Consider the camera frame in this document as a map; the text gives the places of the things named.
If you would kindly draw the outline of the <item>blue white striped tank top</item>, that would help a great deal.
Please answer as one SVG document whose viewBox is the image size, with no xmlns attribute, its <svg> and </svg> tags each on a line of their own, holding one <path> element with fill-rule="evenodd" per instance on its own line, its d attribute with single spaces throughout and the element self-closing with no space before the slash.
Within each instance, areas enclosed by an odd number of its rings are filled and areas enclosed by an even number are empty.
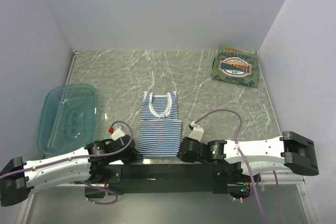
<svg viewBox="0 0 336 224">
<path fill-rule="evenodd" d="M 175 91 L 163 95 L 145 92 L 141 105 L 140 154 L 144 158 L 176 158 L 182 126 Z"/>
</svg>

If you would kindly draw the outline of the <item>olive green tank top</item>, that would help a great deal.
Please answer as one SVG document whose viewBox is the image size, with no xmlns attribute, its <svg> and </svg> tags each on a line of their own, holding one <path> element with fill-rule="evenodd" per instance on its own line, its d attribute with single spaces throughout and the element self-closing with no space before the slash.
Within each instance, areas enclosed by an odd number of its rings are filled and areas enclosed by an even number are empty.
<svg viewBox="0 0 336 224">
<path fill-rule="evenodd" d="M 257 88 L 259 62 L 256 53 L 219 45 L 212 63 L 211 77 L 214 80 Z"/>
</svg>

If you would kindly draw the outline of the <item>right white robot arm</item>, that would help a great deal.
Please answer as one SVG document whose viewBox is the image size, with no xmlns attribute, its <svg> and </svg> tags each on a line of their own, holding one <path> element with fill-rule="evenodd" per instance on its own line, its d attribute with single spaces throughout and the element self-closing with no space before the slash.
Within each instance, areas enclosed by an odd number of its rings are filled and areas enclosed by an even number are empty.
<svg viewBox="0 0 336 224">
<path fill-rule="evenodd" d="M 301 176 L 319 175 L 314 142 L 292 131 L 267 140 L 213 140 L 202 143 L 185 137 L 177 157 L 186 163 L 229 166 L 230 175 L 241 182 L 250 174 L 290 169 Z"/>
</svg>

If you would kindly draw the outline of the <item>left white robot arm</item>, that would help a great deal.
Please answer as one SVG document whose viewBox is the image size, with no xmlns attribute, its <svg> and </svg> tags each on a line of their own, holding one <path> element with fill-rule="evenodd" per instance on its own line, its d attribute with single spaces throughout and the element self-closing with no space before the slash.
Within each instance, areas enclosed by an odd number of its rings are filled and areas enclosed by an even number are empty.
<svg viewBox="0 0 336 224">
<path fill-rule="evenodd" d="M 105 182 L 111 177 L 110 163 L 130 164 L 139 155 L 134 140 L 125 135 L 51 158 L 26 162 L 22 157 L 12 158 L 1 170 L 1 206 L 16 205 L 31 194 L 61 184 Z"/>
</svg>

